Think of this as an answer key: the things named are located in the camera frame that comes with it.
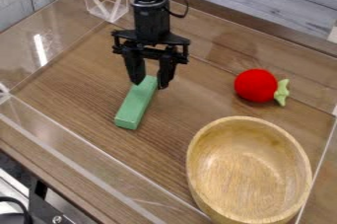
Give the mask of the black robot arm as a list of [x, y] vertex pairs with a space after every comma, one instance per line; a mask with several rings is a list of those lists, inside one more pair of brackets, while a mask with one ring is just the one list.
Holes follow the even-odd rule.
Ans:
[[170, 10], [170, 0], [132, 0], [135, 28], [114, 31], [114, 52], [122, 54], [131, 82], [140, 85], [147, 77], [146, 59], [160, 62], [159, 88], [170, 86], [176, 66], [188, 63], [188, 38], [170, 30], [170, 17], [184, 18]]

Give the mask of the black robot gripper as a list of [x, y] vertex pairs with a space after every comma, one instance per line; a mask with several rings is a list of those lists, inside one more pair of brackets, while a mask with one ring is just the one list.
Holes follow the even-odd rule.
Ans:
[[176, 64], [188, 62], [190, 40], [170, 30], [170, 16], [183, 18], [183, 15], [170, 11], [170, 1], [155, 5], [138, 2], [134, 10], [135, 28], [112, 33], [114, 52], [123, 54], [130, 79], [136, 85], [147, 76], [144, 58], [159, 60], [159, 88], [164, 89], [174, 79]]

